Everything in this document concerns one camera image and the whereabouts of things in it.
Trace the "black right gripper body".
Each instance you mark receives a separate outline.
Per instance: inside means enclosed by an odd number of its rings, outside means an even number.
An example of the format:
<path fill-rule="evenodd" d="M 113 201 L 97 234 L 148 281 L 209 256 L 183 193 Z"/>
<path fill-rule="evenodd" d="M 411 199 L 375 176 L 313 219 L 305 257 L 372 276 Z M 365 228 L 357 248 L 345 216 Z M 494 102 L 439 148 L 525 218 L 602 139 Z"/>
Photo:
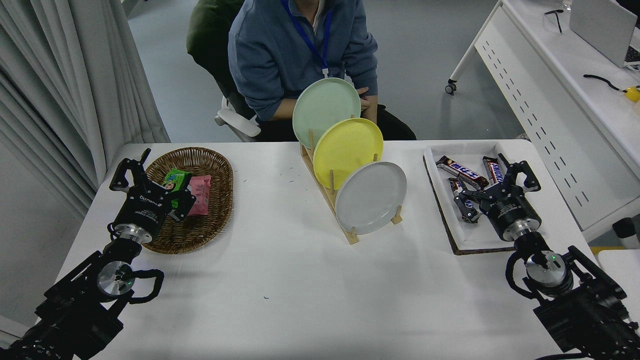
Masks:
<path fill-rule="evenodd" d="M 499 239 L 518 239 L 538 231 L 542 219 L 525 197 L 525 191 L 512 187 L 509 191 L 491 194 L 481 201 L 481 211 L 487 216 Z"/>

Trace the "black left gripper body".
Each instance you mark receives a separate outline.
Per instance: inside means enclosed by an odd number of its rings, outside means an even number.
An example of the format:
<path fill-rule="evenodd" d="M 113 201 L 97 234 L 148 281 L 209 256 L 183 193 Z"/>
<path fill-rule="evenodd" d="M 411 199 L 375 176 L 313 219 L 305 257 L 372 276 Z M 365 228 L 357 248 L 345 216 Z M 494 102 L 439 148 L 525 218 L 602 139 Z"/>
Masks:
<path fill-rule="evenodd" d="M 157 237 L 172 210 L 172 201 L 168 198 L 166 189 L 158 183 L 133 186 L 115 218 L 115 231 L 122 232 L 126 227 L 137 227 L 150 237 Z"/>

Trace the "person's hand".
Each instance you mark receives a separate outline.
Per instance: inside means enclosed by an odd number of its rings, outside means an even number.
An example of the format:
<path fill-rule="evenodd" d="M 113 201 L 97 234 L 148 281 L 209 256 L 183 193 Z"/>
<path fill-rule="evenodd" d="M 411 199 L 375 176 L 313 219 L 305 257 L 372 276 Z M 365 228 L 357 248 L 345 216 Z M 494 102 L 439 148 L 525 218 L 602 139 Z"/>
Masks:
<path fill-rule="evenodd" d="M 368 119 L 376 125 L 378 120 L 378 96 L 368 95 L 368 87 L 358 88 L 356 91 L 360 100 L 361 118 Z"/>

